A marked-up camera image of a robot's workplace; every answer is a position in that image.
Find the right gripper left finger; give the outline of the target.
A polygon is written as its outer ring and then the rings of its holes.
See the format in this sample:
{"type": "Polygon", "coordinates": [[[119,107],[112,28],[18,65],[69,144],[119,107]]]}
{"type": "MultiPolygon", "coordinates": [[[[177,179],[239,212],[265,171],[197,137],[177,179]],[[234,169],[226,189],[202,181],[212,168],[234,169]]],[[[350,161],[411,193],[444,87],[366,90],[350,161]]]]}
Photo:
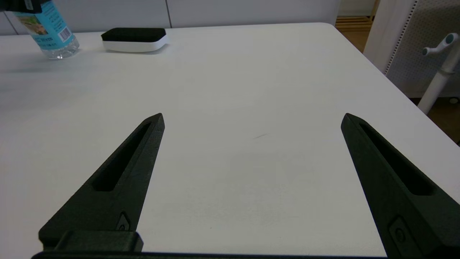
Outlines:
{"type": "Polygon", "coordinates": [[[137,226],[164,130],[161,113],[143,120],[39,230],[43,250],[140,252],[137,226]]]}

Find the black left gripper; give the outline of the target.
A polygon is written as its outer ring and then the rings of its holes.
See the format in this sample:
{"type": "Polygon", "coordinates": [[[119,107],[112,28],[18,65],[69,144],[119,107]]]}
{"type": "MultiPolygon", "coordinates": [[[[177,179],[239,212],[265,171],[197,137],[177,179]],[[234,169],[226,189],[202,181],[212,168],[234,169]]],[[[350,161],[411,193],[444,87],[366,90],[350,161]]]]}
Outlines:
{"type": "Polygon", "coordinates": [[[45,3],[51,0],[1,0],[0,12],[36,13],[36,10],[43,10],[45,3]]]}

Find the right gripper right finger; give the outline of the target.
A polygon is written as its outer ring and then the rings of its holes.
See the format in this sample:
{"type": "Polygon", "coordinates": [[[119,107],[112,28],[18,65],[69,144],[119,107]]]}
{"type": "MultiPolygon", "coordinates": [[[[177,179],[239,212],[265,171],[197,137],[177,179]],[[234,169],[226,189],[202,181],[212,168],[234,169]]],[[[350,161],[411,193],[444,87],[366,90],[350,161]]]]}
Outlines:
{"type": "Polygon", "coordinates": [[[365,120],[341,131],[386,255],[458,259],[460,206],[365,120]]]}

